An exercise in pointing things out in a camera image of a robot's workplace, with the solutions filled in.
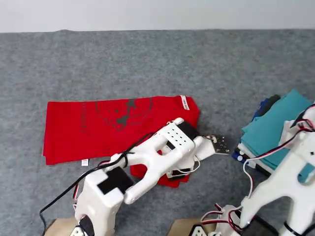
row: carpet floor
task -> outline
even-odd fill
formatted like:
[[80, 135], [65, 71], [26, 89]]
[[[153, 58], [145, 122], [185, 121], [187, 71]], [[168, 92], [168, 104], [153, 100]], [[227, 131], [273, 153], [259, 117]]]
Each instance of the carpet floor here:
[[[295, 88], [315, 99], [314, 38], [315, 30], [0, 34], [0, 235], [40, 235], [39, 210], [87, 170], [45, 165], [48, 101], [189, 95], [201, 110], [198, 129], [224, 134], [233, 149], [265, 97]], [[238, 162], [213, 156], [179, 188], [156, 186], [123, 205], [116, 235], [164, 236], [175, 219], [200, 217], [215, 202], [238, 206], [248, 190]], [[260, 214], [279, 228], [288, 204]], [[72, 216], [70, 194], [45, 213], [48, 221]]]

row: teal cloth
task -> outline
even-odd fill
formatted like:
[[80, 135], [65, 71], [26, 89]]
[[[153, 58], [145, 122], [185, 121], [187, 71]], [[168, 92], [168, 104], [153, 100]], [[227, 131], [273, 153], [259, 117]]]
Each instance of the teal cloth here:
[[[278, 146], [282, 134], [284, 121], [293, 120], [305, 110], [311, 102], [296, 90], [277, 101], [262, 117], [255, 118], [250, 124], [243, 127], [241, 142], [255, 155], [261, 155]], [[281, 163], [289, 152], [284, 148], [278, 152], [261, 159], [273, 170]], [[301, 171], [300, 182], [305, 182], [308, 174], [313, 171], [313, 166], [308, 164]]]

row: red t-shirt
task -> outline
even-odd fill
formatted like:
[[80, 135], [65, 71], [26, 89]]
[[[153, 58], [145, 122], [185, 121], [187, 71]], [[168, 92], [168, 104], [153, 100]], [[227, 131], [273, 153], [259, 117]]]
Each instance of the red t-shirt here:
[[[196, 127], [199, 109], [191, 97], [48, 102], [43, 155], [47, 165], [111, 156], [177, 117]], [[131, 173], [142, 177], [145, 168]]]

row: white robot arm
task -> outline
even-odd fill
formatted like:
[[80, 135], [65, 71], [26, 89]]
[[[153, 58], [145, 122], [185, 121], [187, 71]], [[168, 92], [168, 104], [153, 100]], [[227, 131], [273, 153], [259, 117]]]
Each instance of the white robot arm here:
[[[282, 196], [290, 197], [292, 202], [288, 219], [283, 228], [280, 229], [280, 236], [301, 235], [311, 224], [315, 212], [315, 179], [312, 178], [306, 183], [300, 183], [297, 177], [306, 164], [309, 163], [315, 166], [315, 133], [313, 126], [315, 105], [310, 106], [303, 112], [299, 120], [304, 120], [305, 127], [311, 132], [297, 134], [290, 152], [281, 164], [266, 181], [254, 190], [249, 198], [245, 197], [243, 199], [241, 227], [249, 224], [262, 206]], [[294, 133], [290, 133], [293, 129], [296, 129], [296, 127], [291, 127], [286, 131], [289, 135], [284, 134], [283, 136], [287, 136], [286, 139], [292, 138], [296, 133], [296, 130], [293, 131]]]
[[[160, 155], [168, 142], [174, 147]], [[154, 187], [159, 178], [167, 172], [182, 166], [181, 163], [200, 159], [215, 153], [210, 139], [196, 135], [183, 119], [177, 118], [159, 130], [151, 138], [134, 147], [115, 165], [97, 170], [85, 177], [84, 188], [79, 195], [75, 210], [78, 222], [88, 216], [95, 236], [111, 236], [114, 233], [116, 213], [122, 204], [132, 204]], [[115, 162], [121, 154], [115, 154]], [[126, 165], [144, 164], [148, 170], [142, 180], [133, 185], [132, 180], [122, 171]]]

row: white label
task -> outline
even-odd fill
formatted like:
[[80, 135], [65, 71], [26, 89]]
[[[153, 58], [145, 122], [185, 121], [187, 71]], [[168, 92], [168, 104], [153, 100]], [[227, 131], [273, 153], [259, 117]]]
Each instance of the white label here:
[[181, 95], [181, 98], [182, 98], [182, 103], [183, 103], [184, 109], [185, 110], [189, 110], [189, 106], [188, 106], [188, 103], [187, 103], [187, 100], [186, 100], [186, 96]]
[[81, 161], [81, 166], [89, 166], [89, 160], [88, 159], [84, 159]]

